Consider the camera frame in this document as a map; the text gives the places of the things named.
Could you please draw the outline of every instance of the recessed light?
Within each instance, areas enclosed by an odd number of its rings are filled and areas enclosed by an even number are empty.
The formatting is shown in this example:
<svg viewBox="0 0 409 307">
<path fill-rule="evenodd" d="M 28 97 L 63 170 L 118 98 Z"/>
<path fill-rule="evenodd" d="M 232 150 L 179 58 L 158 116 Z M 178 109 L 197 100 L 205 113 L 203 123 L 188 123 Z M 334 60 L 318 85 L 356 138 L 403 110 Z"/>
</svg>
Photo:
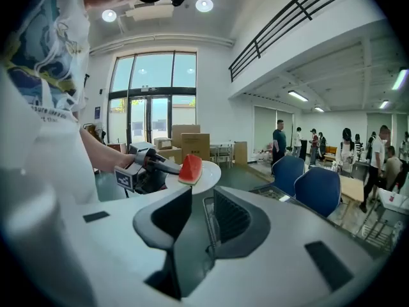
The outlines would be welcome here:
<svg viewBox="0 0 409 307">
<path fill-rule="evenodd" d="M 301 101 L 304 101 L 304 102 L 308 101 L 307 98 L 304 98 L 302 95 L 299 95 L 296 91 L 289 91 L 288 94 L 300 99 Z"/>
<path fill-rule="evenodd" d="M 114 12 L 111 9 L 105 10 L 102 13 L 102 19 L 104 19 L 106 22 L 113 22 L 114 20 L 116 20 L 116 12 Z"/>
<path fill-rule="evenodd" d="M 202 13 L 207 13 L 213 9 L 212 0 L 197 0 L 196 9 Z"/>
<path fill-rule="evenodd" d="M 395 84 L 392 87 L 392 90 L 398 90 L 402 87 L 402 84 L 404 83 L 408 73 L 409 73 L 409 70 L 407 69 L 402 69 L 399 72 L 399 75 L 397 76 L 397 79 L 395 81 Z"/>
<path fill-rule="evenodd" d="M 379 108 L 380 108 L 380 109 L 385 108 L 388 103 L 389 103 L 388 100 L 384 100 L 384 101 L 382 102 L 382 105 L 381 105 Z"/>
</svg>

